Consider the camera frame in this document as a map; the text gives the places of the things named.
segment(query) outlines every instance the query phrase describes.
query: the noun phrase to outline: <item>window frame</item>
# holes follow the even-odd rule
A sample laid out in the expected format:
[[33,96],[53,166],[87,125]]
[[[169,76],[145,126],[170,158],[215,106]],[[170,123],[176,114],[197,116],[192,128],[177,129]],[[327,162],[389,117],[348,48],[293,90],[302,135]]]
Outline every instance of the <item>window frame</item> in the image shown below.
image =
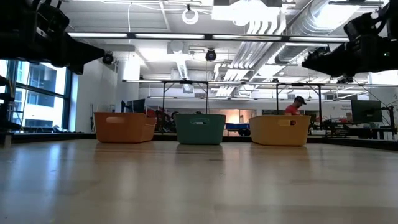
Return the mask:
[[[24,90],[27,90],[28,92],[32,93],[41,93],[44,95],[48,96],[54,96],[63,99],[63,110],[62,110],[62,128],[63,129],[68,129],[69,128],[69,110],[70,110],[70,93],[72,89],[72,72],[69,71],[69,69],[66,69],[66,74],[65,74],[65,91],[64,94],[59,94],[54,91],[49,91],[45,90],[42,88],[37,88],[34,86],[29,85],[29,80],[27,80],[27,84],[23,84],[21,82],[18,82],[18,68],[19,68],[19,62],[18,60],[9,60],[9,65],[8,65],[8,73],[7,73],[7,78],[10,79],[12,83],[12,90],[9,88],[6,88],[6,93],[15,93],[16,88],[21,88]],[[12,113],[8,114],[9,121],[12,121]]]

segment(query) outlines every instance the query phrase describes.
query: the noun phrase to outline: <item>ceiling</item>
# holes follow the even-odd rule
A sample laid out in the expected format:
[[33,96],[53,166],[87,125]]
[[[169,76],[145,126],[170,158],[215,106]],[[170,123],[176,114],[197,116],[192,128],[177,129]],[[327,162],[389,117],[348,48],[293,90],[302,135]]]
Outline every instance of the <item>ceiling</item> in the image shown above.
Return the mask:
[[[296,15],[309,0],[296,0],[295,7],[290,7],[286,11],[287,22]],[[207,10],[211,13],[213,0],[202,1],[202,6],[192,6]],[[184,5],[164,4],[166,11],[163,15],[160,4],[145,4],[144,6],[130,4],[105,4],[99,1],[76,1],[66,0],[62,4],[61,10],[70,18],[70,32],[173,32],[173,33],[217,33],[217,34],[242,34],[247,30],[247,26],[241,27],[234,25],[231,21],[214,21],[211,15],[200,13],[199,20],[194,25],[188,25],[182,21],[182,10]],[[127,11],[130,7],[130,27],[128,23]],[[359,16],[364,11],[374,10],[361,9],[353,17]],[[332,35],[345,35],[340,27]],[[177,64],[167,60],[166,40],[85,40],[93,45],[134,45],[136,50],[142,55],[145,66],[141,67],[141,73],[152,76],[159,73],[169,73],[177,69]],[[191,60],[187,61],[189,70],[209,70],[212,71],[217,62],[206,62],[205,53],[207,49],[215,49],[217,60],[232,60],[238,52],[240,42],[207,42],[207,41],[188,41],[190,51],[193,52]],[[288,66],[283,69],[284,77],[317,77],[317,80],[326,80],[329,76],[302,68],[301,66]],[[359,82],[367,81],[367,77],[358,77]]]

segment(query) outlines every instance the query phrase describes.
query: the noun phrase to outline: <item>security camera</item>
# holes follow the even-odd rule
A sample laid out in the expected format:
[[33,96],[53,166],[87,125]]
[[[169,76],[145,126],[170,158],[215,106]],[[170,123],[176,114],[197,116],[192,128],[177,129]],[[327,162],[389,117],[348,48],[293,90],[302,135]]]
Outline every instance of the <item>security camera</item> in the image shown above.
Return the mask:
[[102,58],[102,62],[106,65],[112,65],[114,63],[114,57],[112,52],[106,52],[105,56]]
[[216,60],[216,58],[217,58],[217,54],[214,51],[214,49],[208,49],[207,54],[206,54],[206,61],[212,62],[212,61]]

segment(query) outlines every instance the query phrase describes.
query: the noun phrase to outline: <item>person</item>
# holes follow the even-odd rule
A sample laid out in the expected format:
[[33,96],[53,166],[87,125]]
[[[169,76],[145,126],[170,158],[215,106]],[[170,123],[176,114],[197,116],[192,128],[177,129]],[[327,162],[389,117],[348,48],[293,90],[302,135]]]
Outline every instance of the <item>person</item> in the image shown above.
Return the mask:
[[298,96],[294,98],[294,102],[291,105],[286,107],[284,114],[285,115],[301,115],[299,112],[299,108],[303,105],[306,105],[304,98]]

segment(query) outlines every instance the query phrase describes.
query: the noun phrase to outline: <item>yellow basket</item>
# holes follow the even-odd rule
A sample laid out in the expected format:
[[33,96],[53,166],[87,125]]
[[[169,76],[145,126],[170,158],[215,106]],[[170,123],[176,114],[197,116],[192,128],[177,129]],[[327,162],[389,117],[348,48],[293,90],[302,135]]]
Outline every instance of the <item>yellow basket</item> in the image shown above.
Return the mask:
[[256,116],[250,119],[251,139],[266,146],[303,146],[310,116]]

